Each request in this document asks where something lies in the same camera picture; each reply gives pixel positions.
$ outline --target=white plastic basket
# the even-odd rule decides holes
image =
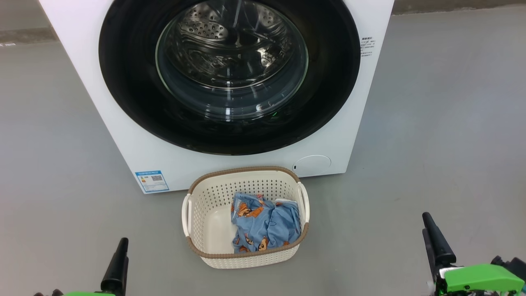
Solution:
[[[259,252],[234,254],[237,227],[230,220],[236,192],[263,194],[269,200],[298,202],[301,235],[294,243]],[[202,176],[188,190],[181,219],[190,248],[213,268],[257,267],[290,259],[309,229],[309,197],[290,170],[278,166],[246,167]]]

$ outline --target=clothing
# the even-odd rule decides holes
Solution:
[[[236,193],[231,220],[238,226],[232,241],[235,253],[288,245],[299,238],[301,231],[297,202],[277,199],[274,205],[262,195]]]

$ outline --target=white handle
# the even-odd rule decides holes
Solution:
[[[183,207],[181,209],[181,220],[183,221],[183,232],[185,233],[185,236],[190,236],[190,232],[188,231],[188,199],[190,198],[190,194],[186,194],[185,199],[183,200]]]
[[[309,223],[309,219],[310,219],[309,195],[307,194],[307,189],[305,189],[305,186],[301,182],[298,182],[298,191],[299,191],[299,195],[302,197],[303,208],[305,209],[305,223]]]

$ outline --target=black round door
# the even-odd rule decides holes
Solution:
[[[114,99],[152,134],[246,155],[326,124],[354,87],[360,42],[342,0],[116,0],[99,58]]]

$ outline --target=washing machine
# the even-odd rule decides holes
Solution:
[[[344,173],[393,0],[40,3],[154,193],[243,166]]]

